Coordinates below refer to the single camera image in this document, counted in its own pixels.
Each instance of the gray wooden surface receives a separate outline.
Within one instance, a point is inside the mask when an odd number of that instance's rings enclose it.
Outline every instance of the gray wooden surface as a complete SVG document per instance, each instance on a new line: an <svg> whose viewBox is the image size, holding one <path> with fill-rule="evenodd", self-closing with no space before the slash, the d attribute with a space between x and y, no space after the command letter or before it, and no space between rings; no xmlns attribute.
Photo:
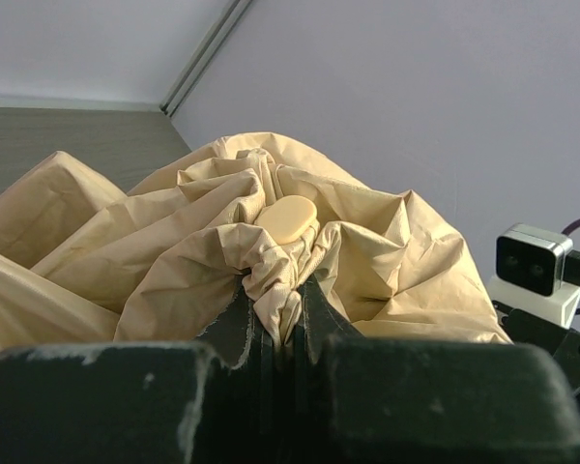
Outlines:
<svg viewBox="0 0 580 464"><path fill-rule="evenodd" d="M189 152L160 112L0 108L0 193L57 150L123 190Z"/></svg>

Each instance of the chipped paint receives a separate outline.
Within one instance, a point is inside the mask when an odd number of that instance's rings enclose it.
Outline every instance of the chipped paint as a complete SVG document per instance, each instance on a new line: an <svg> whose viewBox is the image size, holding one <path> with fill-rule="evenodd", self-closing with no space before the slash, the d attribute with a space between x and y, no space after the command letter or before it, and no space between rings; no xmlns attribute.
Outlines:
<svg viewBox="0 0 580 464"><path fill-rule="evenodd" d="M124 348L158 348L193 349L199 346L197 341L149 341L149 342L120 342L120 343L66 343L47 344L9 348L0 352L0 362L25 356L26 361L55 361L66 359L81 359L81 365L94 364L99 356L110 349Z"/></svg>
<svg viewBox="0 0 580 464"><path fill-rule="evenodd" d="M204 390L206 381L211 374L211 372L207 371L211 366L211 358L215 356L214 352L205 349L202 349L200 355L195 357L195 369L193 371L197 382L195 386L195 398L192 401L188 401L185 405L183 418L179 422L176 430L178 448L183 452L183 458L186 464L191 462L191 456L193 455L193 439L195 438L195 430L202 419Z"/></svg>
<svg viewBox="0 0 580 464"><path fill-rule="evenodd" d="M146 374L144 376L144 390L148 390L148 388L151 386L151 383L155 380L155 374L152 372L149 372L148 374Z"/></svg>

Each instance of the depth camera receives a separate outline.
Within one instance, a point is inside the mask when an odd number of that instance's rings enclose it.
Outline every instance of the depth camera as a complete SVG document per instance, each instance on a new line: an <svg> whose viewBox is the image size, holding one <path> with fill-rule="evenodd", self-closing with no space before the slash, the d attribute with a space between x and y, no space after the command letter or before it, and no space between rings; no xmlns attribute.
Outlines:
<svg viewBox="0 0 580 464"><path fill-rule="evenodd" d="M515 224L496 241L496 274L549 297L561 288L566 256L572 249L567 235Z"/></svg>

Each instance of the white wall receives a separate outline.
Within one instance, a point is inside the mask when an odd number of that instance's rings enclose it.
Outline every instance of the white wall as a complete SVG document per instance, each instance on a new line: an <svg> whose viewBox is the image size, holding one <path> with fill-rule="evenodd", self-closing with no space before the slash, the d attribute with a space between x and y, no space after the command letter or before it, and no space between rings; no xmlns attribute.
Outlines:
<svg viewBox="0 0 580 464"><path fill-rule="evenodd" d="M159 104L226 0L0 0L0 96Z"/></svg>
<svg viewBox="0 0 580 464"><path fill-rule="evenodd" d="M174 123L191 148L279 131L415 189L488 277L513 223L580 217L580 0L258 0Z"/></svg>

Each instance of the beige fabric bag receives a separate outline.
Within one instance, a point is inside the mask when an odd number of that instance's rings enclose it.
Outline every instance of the beige fabric bag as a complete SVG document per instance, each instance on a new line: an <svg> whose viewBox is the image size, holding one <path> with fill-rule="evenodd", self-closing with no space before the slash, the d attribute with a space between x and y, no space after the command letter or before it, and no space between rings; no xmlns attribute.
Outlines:
<svg viewBox="0 0 580 464"><path fill-rule="evenodd" d="M0 255L0 350L15 345L107 341L118 315Z"/></svg>
<svg viewBox="0 0 580 464"><path fill-rule="evenodd" d="M65 152L45 159L0 195L0 254L34 266L125 194Z"/></svg>
<svg viewBox="0 0 580 464"><path fill-rule="evenodd" d="M301 314L296 289L315 274L330 303L364 334L508 341L455 229L415 193L371 190L288 137L222 138L130 195L100 209L31 270L120 315L114 339L193 338L244 275L278 346ZM252 224L285 195L309 198L318 217L295 243L278 246Z"/></svg>

